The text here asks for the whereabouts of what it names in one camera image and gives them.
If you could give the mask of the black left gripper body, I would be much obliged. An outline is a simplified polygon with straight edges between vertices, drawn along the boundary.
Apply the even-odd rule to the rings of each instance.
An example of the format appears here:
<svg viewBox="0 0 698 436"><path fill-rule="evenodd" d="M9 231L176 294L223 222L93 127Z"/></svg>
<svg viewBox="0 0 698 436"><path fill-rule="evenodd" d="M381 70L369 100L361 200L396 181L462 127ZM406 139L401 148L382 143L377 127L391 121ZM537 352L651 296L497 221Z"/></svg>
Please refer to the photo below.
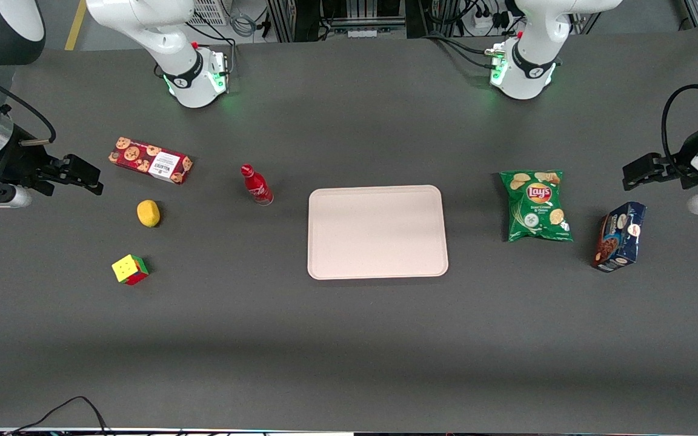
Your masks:
<svg viewBox="0 0 698 436"><path fill-rule="evenodd" d="M692 190L698 187L698 170L693 168L691 158L694 154L678 153L671 154L665 151L662 159L663 174L662 182L679 181L682 190Z"/></svg>

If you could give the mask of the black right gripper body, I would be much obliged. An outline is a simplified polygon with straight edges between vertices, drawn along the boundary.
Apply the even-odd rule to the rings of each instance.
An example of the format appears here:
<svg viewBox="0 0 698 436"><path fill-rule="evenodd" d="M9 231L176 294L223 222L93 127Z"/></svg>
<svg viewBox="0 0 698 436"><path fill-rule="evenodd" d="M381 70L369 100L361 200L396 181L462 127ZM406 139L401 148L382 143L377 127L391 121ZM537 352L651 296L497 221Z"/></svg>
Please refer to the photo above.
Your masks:
<svg viewBox="0 0 698 436"><path fill-rule="evenodd" d="M55 190L55 169L42 145L13 143L0 151L0 206L28 206L31 191L51 196Z"/></svg>

